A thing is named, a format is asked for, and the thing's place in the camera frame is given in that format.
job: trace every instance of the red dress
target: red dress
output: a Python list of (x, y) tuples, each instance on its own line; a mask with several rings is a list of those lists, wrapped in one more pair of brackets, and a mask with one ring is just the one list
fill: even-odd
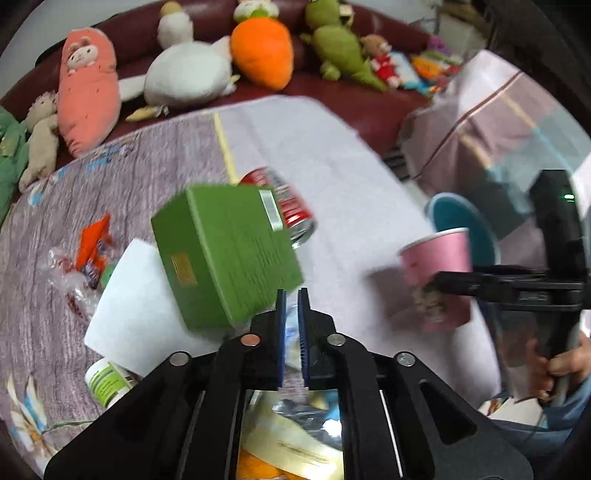
[(388, 79), (392, 77), (398, 78), (398, 75), (394, 70), (394, 65), (392, 64), (392, 59), (390, 58), (390, 55), (378, 55), (374, 58), (374, 60), (379, 63), (379, 68), (376, 70), (375, 74), (381, 80), (383, 80), (385, 83), (388, 83)]

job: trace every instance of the metal screw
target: metal screw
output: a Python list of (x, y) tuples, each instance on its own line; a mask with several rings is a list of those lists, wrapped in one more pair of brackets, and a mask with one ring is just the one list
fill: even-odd
[(415, 357), (411, 353), (401, 353), (396, 357), (396, 361), (403, 367), (411, 367), (414, 365)]
[(185, 352), (176, 352), (170, 356), (168, 361), (175, 367), (182, 367), (183, 365), (187, 365), (189, 356)]
[(240, 341), (244, 346), (257, 346), (261, 343), (261, 338), (254, 333), (247, 333), (240, 339)]
[(345, 344), (345, 337), (342, 336), (340, 333), (331, 333), (327, 338), (326, 341), (334, 346), (341, 346)]

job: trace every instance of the red soda can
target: red soda can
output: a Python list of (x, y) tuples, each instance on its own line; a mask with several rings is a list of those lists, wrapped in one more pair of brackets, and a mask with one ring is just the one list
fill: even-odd
[(305, 243), (316, 230), (316, 220), (304, 200), (271, 168), (261, 167), (247, 173), (240, 184), (273, 189), (294, 248)]

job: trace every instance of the pink paper cup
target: pink paper cup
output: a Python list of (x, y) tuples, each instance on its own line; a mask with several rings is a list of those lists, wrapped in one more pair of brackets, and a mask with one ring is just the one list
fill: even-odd
[(425, 320), (423, 331), (442, 332), (470, 321), (469, 297), (423, 288), (437, 272), (472, 271), (468, 228), (452, 228), (426, 236), (404, 247), (398, 255), (417, 310)]

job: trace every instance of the green box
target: green box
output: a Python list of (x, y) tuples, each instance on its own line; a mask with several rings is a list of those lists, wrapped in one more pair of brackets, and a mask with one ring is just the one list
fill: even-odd
[(193, 185), (154, 217), (168, 281), (190, 330), (249, 321), (303, 278), (272, 191)]

